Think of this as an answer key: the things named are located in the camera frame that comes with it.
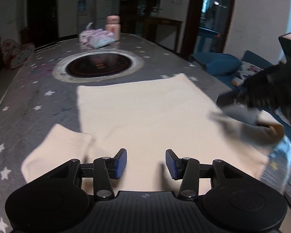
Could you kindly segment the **water dispenser with bottle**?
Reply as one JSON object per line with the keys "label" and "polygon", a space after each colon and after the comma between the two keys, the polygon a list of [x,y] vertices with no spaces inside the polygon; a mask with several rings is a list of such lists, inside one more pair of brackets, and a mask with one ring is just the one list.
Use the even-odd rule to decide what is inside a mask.
{"label": "water dispenser with bottle", "polygon": [[77,33],[85,30],[87,25],[87,11],[86,0],[79,0],[77,2]]}

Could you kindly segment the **dark wooden side table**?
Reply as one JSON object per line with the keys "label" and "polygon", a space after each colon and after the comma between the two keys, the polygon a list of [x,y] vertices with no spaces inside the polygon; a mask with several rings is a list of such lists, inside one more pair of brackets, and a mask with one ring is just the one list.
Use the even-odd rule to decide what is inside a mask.
{"label": "dark wooden side table", "polygon": [[146,17],[142,37],[148,41],[177,51],[182,21],[163,17]]}

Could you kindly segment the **dark wooden door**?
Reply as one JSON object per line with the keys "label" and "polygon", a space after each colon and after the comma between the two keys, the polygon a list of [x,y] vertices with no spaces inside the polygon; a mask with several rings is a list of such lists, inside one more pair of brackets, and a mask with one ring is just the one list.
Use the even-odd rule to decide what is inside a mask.
{"label": "dark wooden door", "polygon": [[39,48],[59,39],[58,0],[27,0],[27,27]]}

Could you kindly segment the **blue sofa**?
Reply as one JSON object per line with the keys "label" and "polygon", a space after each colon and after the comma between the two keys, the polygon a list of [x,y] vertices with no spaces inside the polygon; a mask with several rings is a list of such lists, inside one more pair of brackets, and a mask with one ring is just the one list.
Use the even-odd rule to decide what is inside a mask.
{"label": "blue sofa", "polygon": [[267,108],[291,127],[291,59],[273,65],[249,50],[242,59],[209,52],[195,53],[191,58],[229,86],[241,103]]}

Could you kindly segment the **round induction cooktop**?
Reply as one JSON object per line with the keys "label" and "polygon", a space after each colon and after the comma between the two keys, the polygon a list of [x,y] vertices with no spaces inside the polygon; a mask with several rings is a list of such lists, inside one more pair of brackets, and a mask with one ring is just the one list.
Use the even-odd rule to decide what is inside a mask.
{"label": "round induction cooktop", "polygon": [[66,83],[100,82],[135,73],[144,64],[141,57],[125,50],[92,50],[60,60],[52,75]]}

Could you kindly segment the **pink thermos bottle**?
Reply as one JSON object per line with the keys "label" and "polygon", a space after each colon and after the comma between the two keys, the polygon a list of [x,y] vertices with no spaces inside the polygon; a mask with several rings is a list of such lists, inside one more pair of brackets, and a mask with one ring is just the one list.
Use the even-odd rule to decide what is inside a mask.
{"label": "pink thermos bottle", "polygon": [[117,15],[108,16],[106,18],[105,30],[112,32],[114,34],[115,41],[119,41],[121,34],[120,17]]}

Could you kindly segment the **cream white garment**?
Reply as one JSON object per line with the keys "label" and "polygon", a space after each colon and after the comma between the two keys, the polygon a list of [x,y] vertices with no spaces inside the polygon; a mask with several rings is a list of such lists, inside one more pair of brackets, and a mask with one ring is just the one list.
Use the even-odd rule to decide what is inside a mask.
{"label": "cream white garment", "polygon": [[165,165],[165,151],[201,163],[221,159],[259,178],[284,128],[268,113],[248,125],[224,115],[185,75],[169,79],[77,88],[80,132],[54,125],[23,161],[27,182],[70,159],[91,163],[128,153],[115,191],[177,190]]}

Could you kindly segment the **pink tissue box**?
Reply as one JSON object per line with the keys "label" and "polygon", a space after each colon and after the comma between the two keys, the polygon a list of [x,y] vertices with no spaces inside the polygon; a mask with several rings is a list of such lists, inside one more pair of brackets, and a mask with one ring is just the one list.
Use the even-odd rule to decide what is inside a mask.
{"label": "pink tissue box", "polygon": [[91,26],[93,25],[93,22],[90,22],[86,25],[85,30],[83,30],[80,34],[79,34],[79,42],[80,43],[86,43],[87,42],[87,38],[91,35],[100,33],[103,31],[102,28],[98,28],[98,29],[92,29]]}

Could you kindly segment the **dark flat phone on table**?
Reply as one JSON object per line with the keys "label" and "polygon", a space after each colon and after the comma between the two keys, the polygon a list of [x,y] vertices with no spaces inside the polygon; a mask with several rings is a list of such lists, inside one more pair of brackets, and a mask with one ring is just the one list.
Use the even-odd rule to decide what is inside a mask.
{"label": "dark flat phone on table", "polygon": [[47,50],[47,49],[50,49],[50,48],[53,48],[53,47],[57,47],[57,46],[60,46],[60,43],[59,42],[54,42],[54,43],[50,43],[50,44],[46,44],[46,45],[43,45],[41,47],[37,47],[35,48],[35,52],[41,52],[41,51],[44,51],[44,50]]}

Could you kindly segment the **white refrigerator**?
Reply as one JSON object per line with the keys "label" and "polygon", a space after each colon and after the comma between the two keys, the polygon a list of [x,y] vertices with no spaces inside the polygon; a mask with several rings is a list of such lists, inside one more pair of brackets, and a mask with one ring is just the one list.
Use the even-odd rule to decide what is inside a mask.
{"label": "white refrigerator", "polygon": [[106,18],[112,13],[112,0],[96,0],[95,27],[104,28]]}

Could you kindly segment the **wet wipes pack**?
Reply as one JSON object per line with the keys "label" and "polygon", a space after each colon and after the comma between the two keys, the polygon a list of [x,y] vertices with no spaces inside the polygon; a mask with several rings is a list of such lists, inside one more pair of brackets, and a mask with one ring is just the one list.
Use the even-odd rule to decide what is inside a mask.
{"label": "wet wipes pack", "polygon": [[110,45],[115,42],[115,35],[109,31],[102,31],[99,33],[95,33],[88,37],[87,43],[92,48],[101,48],[106,45]]}

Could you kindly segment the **colourful kids play tent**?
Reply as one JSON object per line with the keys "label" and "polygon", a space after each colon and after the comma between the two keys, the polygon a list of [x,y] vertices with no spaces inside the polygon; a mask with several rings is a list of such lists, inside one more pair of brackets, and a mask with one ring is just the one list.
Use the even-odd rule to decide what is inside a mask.
{"label": "colourful kids play tent", "polygon": [[35,52],[35,46],[30,44],[20,45],[12,39],[2,43],[2,54],[5,65],[14,70],[24,65]]}

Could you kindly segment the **butterfly print cushion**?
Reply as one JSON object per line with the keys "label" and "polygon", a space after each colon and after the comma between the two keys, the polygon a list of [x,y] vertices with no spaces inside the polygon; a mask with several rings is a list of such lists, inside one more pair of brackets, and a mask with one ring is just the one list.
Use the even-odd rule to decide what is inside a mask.
{"label": "butterfly print cushion", "polygon": [[241,65],[236,70],[233,79],[231,80],[231,85],[234,87],[239,87],[245,82],[247,78],[257,74],[258,72],[261,72],[270,66],[272,66],[272,64],[269,62],[253,64],[247,61],[242,61]]}

